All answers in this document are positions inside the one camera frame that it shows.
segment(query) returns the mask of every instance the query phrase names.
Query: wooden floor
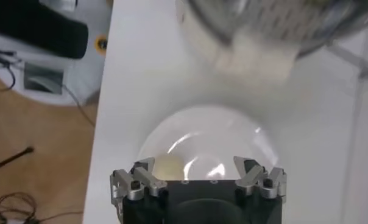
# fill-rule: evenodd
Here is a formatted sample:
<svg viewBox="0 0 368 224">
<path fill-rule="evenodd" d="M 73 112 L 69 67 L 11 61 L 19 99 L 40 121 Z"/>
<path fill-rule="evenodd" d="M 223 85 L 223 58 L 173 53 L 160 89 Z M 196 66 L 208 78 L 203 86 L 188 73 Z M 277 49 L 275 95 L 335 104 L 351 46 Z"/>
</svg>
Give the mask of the wooden floor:
<svg viewBox="0 0 368 224">
<path fill-rule="evenodd" d="M 85 111 L 95 120 L 96 105 Z M 0 161 L 35 148 L 0 169 L 0 196 L 23 191 L 35 197 L 37 217 L 83 209 L 94 128 L 76 107 L 55 107 L 9 91 L 0 93 Z M 69 215 L 45 223 L 74 223 Z"/>
</svg>

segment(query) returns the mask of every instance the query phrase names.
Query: screw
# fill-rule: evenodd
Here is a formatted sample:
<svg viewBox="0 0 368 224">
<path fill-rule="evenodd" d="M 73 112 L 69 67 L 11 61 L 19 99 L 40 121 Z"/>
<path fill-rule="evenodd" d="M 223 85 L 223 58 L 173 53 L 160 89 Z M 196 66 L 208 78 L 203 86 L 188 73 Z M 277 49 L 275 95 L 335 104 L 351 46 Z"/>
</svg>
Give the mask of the screw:
<svg viewBox="0 0 368 224">
<path fill-rule="evenodd" d="M 141 188 L 141 182 L 139 182 L 138 180 L 131 182 L 131 190 L 138 190 L 140 188 Z"/>
<path fill-rule="evenodd" d="M 107 40 L 99 40 L 97 42 L 97 45 L 99 45 L 99 47 L 101 49 L 106 49 L 107 48 L 107 45 L 108 45 L 108 41 Z"/>
<path fill-rule="evenodd" d="M 266 178 L 263 180 L 263 186 L 266 188 L 272 188 L 274 186 L 274 182 L 271 179 Z"/>
</svg>

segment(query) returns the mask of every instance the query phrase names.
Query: electrical wire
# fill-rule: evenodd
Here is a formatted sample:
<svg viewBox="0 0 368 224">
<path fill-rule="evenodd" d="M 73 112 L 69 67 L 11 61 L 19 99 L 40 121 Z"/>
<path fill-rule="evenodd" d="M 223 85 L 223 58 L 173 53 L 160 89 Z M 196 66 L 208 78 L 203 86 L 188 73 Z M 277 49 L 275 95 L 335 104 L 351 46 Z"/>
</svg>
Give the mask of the electrical wire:
<svg viewBox="0 0 368 224">
<path fill-rule="evenodd" d="M 81 103 L 79 102 L 79 100 L 77 99 L 77 97 L 74 95 L 74 93 L 72 91 L 70 91 L 70 89 L 63 83 L 57 83 L 56 84 L 60 85 L 66 92 L 68 92 L 68 94 L 73 98 L 74 102 L 77 105 L 77 108 L 79 109 L 81 115 L 85 118 L 85 120 L 92 126 L 95 127 L 96 124 L 92 121 L 92 119 L 87 115 L 87 113 L 85 112 L 85 110 L 82 108 Z"/>
<path fill-rule="evenodd" d="M 19 69 L 20 71 L 23 71 L 23 68 L 11 64 L 11 67 Z M 57 84 L 59 87 L 63 88 L 73 99 L 73 101 L 76 103 L 77 108 L 79 109 L 81 115 L 85 118 L 85 120 L 92 126 L 95 127 L 96 124 L 92 121 L 92 119 L 87 115 L 87 113 L 85 112 L 85 110 L 83 109 L 83 107 L 81 106 L 80 101 L 78 100 L 78 98 L 76 97 L 76 95 L 63 83 L 59 83 L 59 82 L 55 82 L 54 80 L 52 80 L 55 84 Z"/>
<path fill-rule="evenodd" d="M 3 203 L 5 203 L 8 200 L 16 199 L 19 201 L 22 201 L 23 203 L 27 204 L 30 207 L 30 211 L 26 211 L 23 209 L 18 208 L 12 208 L 9 206 L 4 206 Z M 83 214 L 83 211 L 72 211 L 72 212 L 63 212 L 56 215 L 52 215 L 43 219 L 37 219 L 35 216 L 35 213 L 37 211 L 37 204 L 35 202 L 35 199 L 33 196 L 24 193 L 24 192 L 15 192 L 11 194 L 6 194 L 0 197 L 0 224 L 7 223 L 7 216 L 5 215 L 8 212 L 21 214 L 24 216 L 24 223 L 42 223 L 46 222 L 48 220 L 56 219 L 62 216 L 66 215 L 78 215 Z"/>
<path fill-rule="evenodd" d="M 53 215 L 53 216 L 50 216 L 50 217 L 47 217 L 47 218 L 44 218 L 44 219 L 39 219 L 40 222 L 45 222 L 45 221 L 48 221 L 50 219 L 56 219 L 58 217 L 62 217 L 62 216 L 66 216 L 66 215 L 79 215 L 79 214 L 83 214 L 82 211 L 80 212 L 64 212 L 64 213 L 59 213 L 57 215 Z"/>
<path fill-rule="evenodd" d="M 14 203 L 15 201 L 22 202 L 24 205 L 29 207 L 28 210 L 22 210 L 17 208 L 11 208 L 9 206 L 4 206 L 4 203 Z M 8 213 L 19 214 L 24 217 L 25 221 L 35 219 L 35 213 L 37 211 L 37 203 L 35 199 L 24 192 L 15 192 L 11 194 L 6 194 L 0 197 L 0 222 L 5 223 L 7 220 Z"/>
<path fill-rule="evenodd" d="M 8 72 L 9 72 L 11 78 L 12 78 L 11 85 L 9 85 L 8 87 L 5 87 L 5 88 L 0 88 L 0 92 L 2 92 L 2 93 L 10 91 L 11 89 L 13 89 L 13 87 L 16 84 L 15 73 L 13 73 L 10 66 L 15 65 L 17 63 L 20 63 L 21 59 L 16 57 L 15 54 L 16 54 L 15 52 L 0 51 L 0 68 L 4 68 L 4 69 L 8 70 Z M 16 60 L 9 61 L 8 59 L 6 59 L 4 57 L 11 57 L 11 58 L 14 58 Z"/>
<path fill-rule="evenodd" d="M 12 78 L 12 83 L 10 86 L 6 88 L 0 88 L 0 92 L 7 92 L 13 89 L 13 87 L 16 84 L 16 77 L 15 73 L 12 71 L 12 68 L 19 69 L 23 72 L 23 68 L 19 67 L 18 64 L 23 62 L 23 60 L 16 56 L 16 52 L 7 52 L 7 51 L 0 51 L 0 68 L 4 68 L 8 70 L 9 74 Z M 64 89 L 73 99 L 73 101 L 76 103 L 78 110 L 80 111 L 81 115 L 85 118 L 85 120 L 92 126 L 95 127 L 96 124 L 92 121 L 92 119 L 87 115 L 83 107 L 81 106 L 80 101 L 76 97 L 76 95 L 63 83 L 54 82 L 58 86 L 60 86 L 62 89 Z"/>
</svg>

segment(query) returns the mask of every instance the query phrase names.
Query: white table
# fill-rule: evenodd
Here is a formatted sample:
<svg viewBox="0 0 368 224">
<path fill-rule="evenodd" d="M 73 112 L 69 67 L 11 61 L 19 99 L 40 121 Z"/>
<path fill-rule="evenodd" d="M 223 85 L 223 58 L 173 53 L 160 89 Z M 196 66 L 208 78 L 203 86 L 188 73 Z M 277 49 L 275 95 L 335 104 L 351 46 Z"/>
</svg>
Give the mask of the white table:
<svg viewBox="0 0 368 224">
<path fill-rule="evenodd" d="M 361 52 L 364 35 L 344 43 Z M 116 0 L 85 201 L 84 224 L 118 223 L 109 175 L 128 169 L 166 116 L 199 103 L 258 119 L 288 173 L 288 223 L 339 223 L 358 70 L 325 50 L 300 60 L 282 89 L 258 97 L 214 75 L 188 50 L 173 0 Z"/>
</svg>

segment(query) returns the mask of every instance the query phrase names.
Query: metal bowl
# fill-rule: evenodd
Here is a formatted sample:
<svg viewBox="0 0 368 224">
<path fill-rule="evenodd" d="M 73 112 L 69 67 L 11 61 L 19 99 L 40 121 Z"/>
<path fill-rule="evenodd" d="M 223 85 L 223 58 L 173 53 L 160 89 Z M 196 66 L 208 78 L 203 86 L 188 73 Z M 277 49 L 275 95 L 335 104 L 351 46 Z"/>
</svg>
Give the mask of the metal bowl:
<svg viewBox="0 0 368 224">
<path fill-rule="evenodd" d="M 301 54 L 368 26 L 368 0 L 189 0 L 224 43 L 244 30 L 299 43 Z"/>
</svg>

